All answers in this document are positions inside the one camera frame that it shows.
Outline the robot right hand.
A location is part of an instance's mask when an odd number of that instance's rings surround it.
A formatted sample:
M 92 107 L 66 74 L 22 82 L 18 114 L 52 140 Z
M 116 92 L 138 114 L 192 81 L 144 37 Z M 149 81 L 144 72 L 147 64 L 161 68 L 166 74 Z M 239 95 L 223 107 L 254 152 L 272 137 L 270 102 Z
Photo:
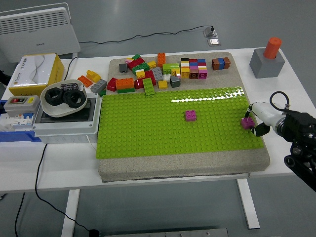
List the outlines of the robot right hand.
M 256 127 L 252 126 L 249 128 L 255 136 L 261 137 L 269 133 L 270 128 L 272 128 L 276 134 L 282 136 L 285 120 L 285 114 L 282 111 L 275 109 L 267 102 L 255 102 L 248 106 L 244 118 L 248 118 L 250 113 L 253 113 L 262 121 L 262 123 Z

